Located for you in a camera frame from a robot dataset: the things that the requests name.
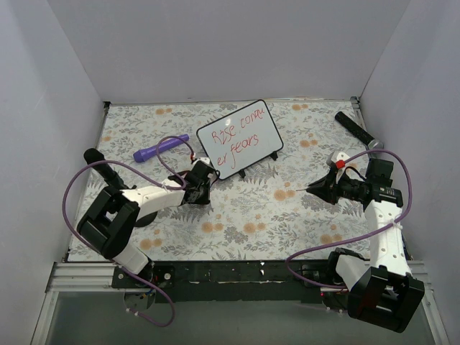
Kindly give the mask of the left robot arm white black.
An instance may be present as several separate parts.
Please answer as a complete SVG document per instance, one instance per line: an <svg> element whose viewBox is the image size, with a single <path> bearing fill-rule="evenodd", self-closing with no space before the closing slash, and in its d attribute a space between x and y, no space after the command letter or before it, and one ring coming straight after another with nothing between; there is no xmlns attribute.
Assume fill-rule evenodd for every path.
<svg viewBox="0 0 460 345"><path fill-rule="evenodd" d="M215 170L199 160L191 170L182 172L185 187L175 176L159 185L120 190L105 187L77 225L78 234L98 254L122 266L128 278L139 288L148 286L153 278L150 259L130 242L133 229L149 225L158 211L187 204L210 203L211 176Z"/></svg>

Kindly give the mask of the small whiteboard black frame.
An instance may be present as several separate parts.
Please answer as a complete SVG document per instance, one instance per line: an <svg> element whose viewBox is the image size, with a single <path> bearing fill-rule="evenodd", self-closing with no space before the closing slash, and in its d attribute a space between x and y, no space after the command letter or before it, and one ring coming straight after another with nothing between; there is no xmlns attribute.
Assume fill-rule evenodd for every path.
<svg viewBox="0 0 460 345"><path fill-rule="evenodd" d="M266 157L277 159L284 142L262 99L197 129L196 136L219 178L244 170Z"/></svg>

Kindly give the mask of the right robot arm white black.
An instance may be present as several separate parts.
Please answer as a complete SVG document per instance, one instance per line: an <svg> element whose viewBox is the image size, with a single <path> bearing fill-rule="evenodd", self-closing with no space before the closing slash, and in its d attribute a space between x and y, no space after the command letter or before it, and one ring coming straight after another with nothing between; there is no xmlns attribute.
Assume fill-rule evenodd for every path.
<svg viewBox="0 0 460 345"><path fill-rule="evenodd" d="M396 220L403 212L403 196L392 187L393 163L372 158L365 176L351 179L345 172L348 155L332 154L328 174L311 183L307 192L335 204L341 198L362 204L368 229L378 233L370 239L370 261L345 248L328 257L326 279L348 290L346 310L350 317L402 333L425 294L404 253L403 234Z"/></svg>

